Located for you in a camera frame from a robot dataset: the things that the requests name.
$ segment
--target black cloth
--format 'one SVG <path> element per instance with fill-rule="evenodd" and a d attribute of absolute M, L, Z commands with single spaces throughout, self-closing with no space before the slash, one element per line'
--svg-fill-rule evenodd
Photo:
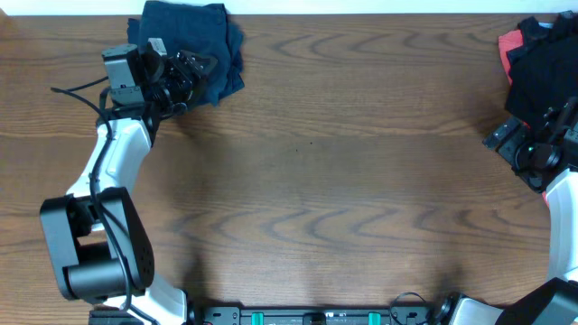
<path fill-rule="evenodd" d="M 568 98 L 578 96 L 578 17 L 560 14 L 551 30 L 534 17 L 519 27 L 524 45 L 508 52 L 512 87 L 506 110 L 537 136 L 549 107 L 562 108 Z"/>
<path fill-rule="evenodd" d="M 179 50 L 210 55 L 219 61 L 199 104 L 216 106 L 245 84 L 240 76 L 243 34 L 230 22 L 224 5 L 175 5 L 159 1 L 144 4 L 141 20 L 128 19 L 128 42 L 143 49 L 150 37 L 162 38 L 169 56 Z"/>

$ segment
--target wooden table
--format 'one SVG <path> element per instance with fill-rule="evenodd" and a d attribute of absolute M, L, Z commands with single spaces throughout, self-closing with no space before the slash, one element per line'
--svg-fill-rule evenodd
<path fill-rule="evenodd" d="M 529 293 L 548 209 L 481 144 L 508 116 L 497 37 L 524 17 L 234 17 L 245 89 L 163 123 L 139 174 L 157 272 L 245 305 Z M 126 17 L 0 24 L 0 322 L 86 323 L 56 288 L 38 210 L 84 168 L 96 116 L 49 87 L 104 76 Z"/>

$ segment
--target black cable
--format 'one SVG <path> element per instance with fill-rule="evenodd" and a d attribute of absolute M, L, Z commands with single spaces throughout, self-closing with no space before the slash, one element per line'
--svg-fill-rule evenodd
<path fill-rule="evenodd" d="M 174 114 L 170 114 L 170 115 L 167 115 L 167 116 L 161 116 L 161 117 L 159 117 L 159 121 L 162 122 L 162 121 L 167 120 L 167 119 L 169 119 L 169 118 L 171 118 L 171 117 L 173 117 L 173 116 L 174 116 Z"/>
<path fill-rule="evenodd" d="M 136 308 L 135 306 L 131 306 L 130 310 L 131 310 L 132 312 L 134 312 L 136 316 L 138 316 L 138 317 L 140 317 L 140 318 L 142 318 L 142 319 L 144 319 L 144 320 L 150 321 L 151 324 L 153 324 L 153 325 L 158 325 L 158 322 L 156 321 L 156 319 L 154 319 L 154 318 L 152 318 L 151 316 L 145 314 L 143 311 L 139 310 L 139 309 Z"/>
<path fill-rule="evenodd" d="M 88 88 L 88 87 L 92 87 L 92 86 L 94 86 L 94 85 L 96 85 L 96 84 L 99 84 L 99 83 L 101 83 L 101 82 L 104 81 L 104 80 L 108 80 L 108 77 L 104 77 L 104 78 L 101 78 L 101 79 L 98 79 L 98 80 L 94 80 L 94 81 L 92 81 L 92 82 L 89 82 L 89 83 L 86 84 L 86 85 L 78 86 L 78 87 L 75 87 L 75 88 L 69 88 L 69 89 L 66 89 L 66 90 L 67 90 L 67 91 L 77 91 L 77 90 L 81 90 L 81 89 Z"/>
<path fill-rule="evenodd" d="M 98 217 L 98 219 L 100 219 L 100 222 L 102 223 L 103 227 L 105 228 L 105 231 L 107 232 L 107 236 L 110 239 L 110 242 L 112 244 L 112 247 L 115 250 L 115 253 L 117 254 L 118 261 L 120 262 L 120 267 L 122 269 L 123 276 L 125 277 L 125 287 L 126 287 L 125 288 L 125 294 L 126 294 L 125 302 L 121 305 L 120 310 L 121 311 L 128 311 L 131 307 L 132 296 L 133 296 L 132 284 L 131 284 L 131 280 L 130 280 L 130 277 L 128 274 L 128 265 L 127 265 L 125 256 L 122 254 L 122 250 L 120 248 L 120 245 L 118 244 L 117 237 L 115 236 L 114 232 L 112 231 L 110 224 L 108 224 L 107 217 L 104 216 L 104 213 L 102 211 L 104 206 L 102 206 L 102 203 L 98 199 L 97 189 L 96 189 L 97 179 L 98 179 L 98 171 L 100 169 L 100 165 L 102 164 L 102 161 L 103 161 L 103 159 L 107 153 L 108 147 L 112 143 L 112 136 L 113 136 L 112 135 L 112 127 L 110 126 L 110 123 L 108 122 L 108 119 L 104 114 L 104 108 L 96 107 L 94 104 L 89 102 L 84 97 L 79 96 L 77 94 L 74 94 L 69 90 L 64 90 L 64 89 L 60 89 L 60 88 L 51 88 L 51 91 L 53 91 L 55 93 L 61 93 L 64 95 L 68 95 L 72 98 L 76 98 L 77 100 L 85 103 L 90 108 L 92 108 L 95 112 L 97 112 L 97 114 L 104 121 L 104 123 L 107 127 L 107 140 L 105 141 L 102 149 L 100 150 L 100 153 L 98 153 L 97 160 L 95 161 L 94 166 L 92 167 L 92 172 L 89 175 L 90 199 L 92 200 L 92 204 L 94 206 L 94 210 L 97 214 L 97 217 Z M 109 91 L 109 88 L 105 88 L 102 91 L 102 93 L 100 94 L 100 97 L 102 98 L 104 96 L 106 99 L 108 91 Z M 106 103 L 106 100 L 100 101 L 101 106 L 103 106 L 103 102 Z"/>
<path fill-rule="evenodd" d="M 571 130 L 572 128 L 568 125 L 564 125 L 561 128 L 559 128 L 556 132 L 554 132 L 552 135 L 550 135 L 550 138 L 548 138 L 548 144 L 553 144 L 554 140 L 562 134 L 562 132 L 566 131 L 566 130 Z"/>
<path fill-rule="evenodd" d="M 406 297 L 406 296 L 408 296 L 408 295 L 413 295 L 413 296 L 421 299 L 422 302 L 427 303 L 427 301 L 426 301 L 424 298 L 422 298 L 421 295 L 419 295 L 419 294 L 417 294 L 417 293 L 415 293 L 415 292 L 404 292 L 404 293 L 398 295 L 397 298 L 395 298 L 395 299 L 391 302 L 391 304 L 389 305 L 389 310 L 390 310 L 390 312 L 391 312 L 391 319 L 394 320 L 394 322 L 395 322 L 397 325 L 407 325 L 407 324 L 402 324 L 402 323 L 399 322 L 399 320 L 397 320 L 397 313 L 394 312 L 394 305 L 397 303 L 398 300 L 400 300 L 401 298 L 404 298 L 404 297 Z M 419 322 L 419 323 L 417 323 L 416 325 L 425 325 L 425 324 L 427 323 L 427 321 L 428 321 L 428 319 L 427 319 L 427 317 L 426 317 L 424 321 Z"/>

